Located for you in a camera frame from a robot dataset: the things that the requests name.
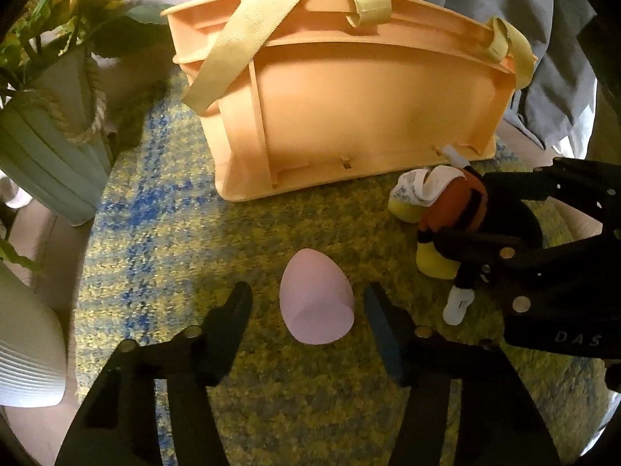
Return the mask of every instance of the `yellow shoe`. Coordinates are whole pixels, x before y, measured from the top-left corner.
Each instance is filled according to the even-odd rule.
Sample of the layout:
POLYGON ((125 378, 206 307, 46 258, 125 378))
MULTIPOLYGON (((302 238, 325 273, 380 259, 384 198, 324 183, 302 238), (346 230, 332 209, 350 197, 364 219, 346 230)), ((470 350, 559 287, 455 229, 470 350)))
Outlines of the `yellow shoe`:
POLYGON ((442 280, 453 280, 460 267, 459 261, 446 259, 434 247, 433 242, 418 243, 416 249, 416 266, 425 275, 442 280))
POLYGON ((425 207, 421 205, 410 205, 396 198, 390 198, 388 200, 388 210, 400 221, 418 224, 425 211, 425 207))

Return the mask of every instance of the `pink egg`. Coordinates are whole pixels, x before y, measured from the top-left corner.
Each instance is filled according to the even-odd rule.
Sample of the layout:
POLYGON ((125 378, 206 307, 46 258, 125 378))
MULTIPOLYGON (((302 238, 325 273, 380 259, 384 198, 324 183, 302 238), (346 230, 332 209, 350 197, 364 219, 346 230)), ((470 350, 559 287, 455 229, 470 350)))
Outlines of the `pink egg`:
POLYGON ((323 345, 346 335, 353 325, 352 286, 332 259, 313 249, 291 258, 280 283, 280 311, 293 337, 323 345))

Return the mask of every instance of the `plush toy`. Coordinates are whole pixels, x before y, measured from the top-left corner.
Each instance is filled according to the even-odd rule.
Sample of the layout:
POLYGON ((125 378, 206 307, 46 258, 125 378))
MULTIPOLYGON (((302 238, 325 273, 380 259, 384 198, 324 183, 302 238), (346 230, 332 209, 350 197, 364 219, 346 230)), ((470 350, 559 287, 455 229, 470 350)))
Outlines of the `plush toy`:
POLYGON ((399 177, 390 193, 388 208, 405 222, 418 223, 416 265, 425 275, 453 280, 443 311, 447 324, 462 322, 474 301, 479 269, 446 259, 434 246, 443 227, 518 236, 529 247, 541 247, 541 228, 531 210, 510 191, 485 184, 468 160, 450 145, 442 149, 451 166, 414 169, 399 177))

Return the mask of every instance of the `rug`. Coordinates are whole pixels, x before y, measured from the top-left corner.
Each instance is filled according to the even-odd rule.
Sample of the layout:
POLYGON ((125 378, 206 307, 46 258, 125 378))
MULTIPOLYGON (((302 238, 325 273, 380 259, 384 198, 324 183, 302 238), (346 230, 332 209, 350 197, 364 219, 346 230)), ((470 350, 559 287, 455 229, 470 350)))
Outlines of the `rug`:
MULTIPOLYGON (((179 102, 184 77, 128 104, 120 131, 142 133, 116 162, 95 218, 75 310, 76 377, 84 397, 124 338, 167 341, 222 305, 235 282, 255 304, 232 373, 209 396, 233 465, 386 465, 408 390, 387 378, 363 310, 377 280, 415 322, 452 341, 502 339, 495 302, 477 291, 464 322, 443 323, 450 282, 415 266, 415 227, 387 211, 398 173, 341 182, 246 203, 222 200, 199 119, 179 102), (355 324, 323 346, 296 342, 281 319, 278 289, 300 249, 328 255, 356 297, 355 324)), ((479 172, 522 171, 498 142, 479 172)), ((547 245, 570 240, 553 206, 531 203, 547 245)), ((501 342, 543 415, 564 463, 577 458, 610 401, 599 360, 501 342)), ((454 384, 442 465, 452 464, 459 397, 454 384)), ((165 388, 158 391, 165 464, 176 464, 165 388)))

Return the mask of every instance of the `gray fabric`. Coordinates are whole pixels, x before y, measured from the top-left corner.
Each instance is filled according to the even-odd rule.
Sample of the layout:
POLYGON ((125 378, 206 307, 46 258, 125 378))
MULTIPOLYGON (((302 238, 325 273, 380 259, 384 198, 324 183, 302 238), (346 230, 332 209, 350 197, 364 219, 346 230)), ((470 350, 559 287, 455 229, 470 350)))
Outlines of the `gray fabric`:
POLYGON ((516 93, 505 119, 548 148, 580 131, 595 76, 576 39, 594 15, 586 0, 426 0, 477 21, 498 15, 517 27, 539 58, 532 83, 516 93))

